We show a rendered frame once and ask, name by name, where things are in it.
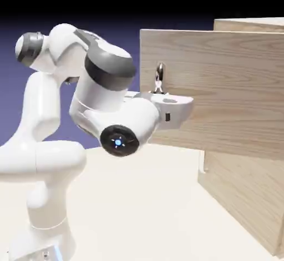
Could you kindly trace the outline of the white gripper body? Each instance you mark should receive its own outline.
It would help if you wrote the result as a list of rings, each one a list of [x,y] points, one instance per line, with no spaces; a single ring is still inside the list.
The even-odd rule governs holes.
[[[157,129],[179,129],[189,118],[194,99],[171,94],[153,94],[151,101],[160,112]]]

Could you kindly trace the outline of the curved metal door handle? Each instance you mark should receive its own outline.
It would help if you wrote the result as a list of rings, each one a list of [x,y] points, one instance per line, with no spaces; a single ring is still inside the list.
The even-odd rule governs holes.
[[[162,82],[164,79],[164,72],[165,72],[165,64],[160,62],[157,65],[156,72],[155,72],[155,81]]]

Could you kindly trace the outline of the light wood cabinet door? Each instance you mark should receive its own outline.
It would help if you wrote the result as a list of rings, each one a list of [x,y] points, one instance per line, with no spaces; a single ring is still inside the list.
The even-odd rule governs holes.
[[[140,88],[191,96],[194,109],[179,130],[152,142],[284,159],[284,33],[140,31]]]

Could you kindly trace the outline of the light wood cabinet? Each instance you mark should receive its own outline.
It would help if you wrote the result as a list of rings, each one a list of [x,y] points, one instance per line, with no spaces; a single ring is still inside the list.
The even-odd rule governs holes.
[[[217,19],[214,29],[284,33],[284,17]],[[270,254],[284,256],[284,159],[204,152],[199,183]]]

